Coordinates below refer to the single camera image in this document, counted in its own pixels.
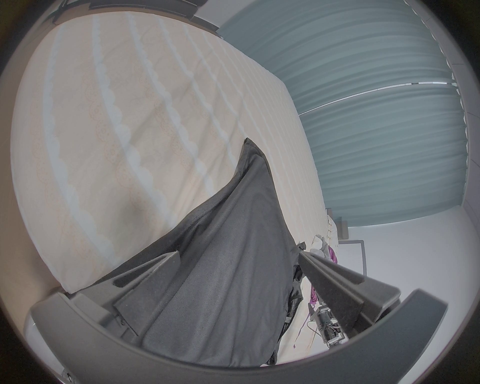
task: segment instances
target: dark gray fabric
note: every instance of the dark gray fabric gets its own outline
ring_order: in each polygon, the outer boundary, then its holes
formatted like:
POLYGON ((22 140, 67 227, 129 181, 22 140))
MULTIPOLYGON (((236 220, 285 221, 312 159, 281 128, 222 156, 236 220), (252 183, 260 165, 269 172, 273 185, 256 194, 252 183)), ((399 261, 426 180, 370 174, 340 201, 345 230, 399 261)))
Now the dark gray fabric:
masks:
POLYGON ((102 280, 176 250, 179 270, 133 342, 211 366, 266 363, 301 301, 302 275, 268 163, 251 140, 221 191, 102 280))

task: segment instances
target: bedsheet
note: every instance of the bedsheet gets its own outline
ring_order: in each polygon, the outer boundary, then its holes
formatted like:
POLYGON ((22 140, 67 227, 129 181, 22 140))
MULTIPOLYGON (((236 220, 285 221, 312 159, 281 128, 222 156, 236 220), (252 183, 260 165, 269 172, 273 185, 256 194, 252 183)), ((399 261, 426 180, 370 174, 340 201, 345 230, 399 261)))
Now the bedsheet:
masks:
POLYGON ((15 102, 12 177, 28 233, 66 291, 85 288, 226 185, 246 137, 270 163, 294 240, 325 236, 312 154, 278 78, 179 20, 67 21, 35 50, 15 102))

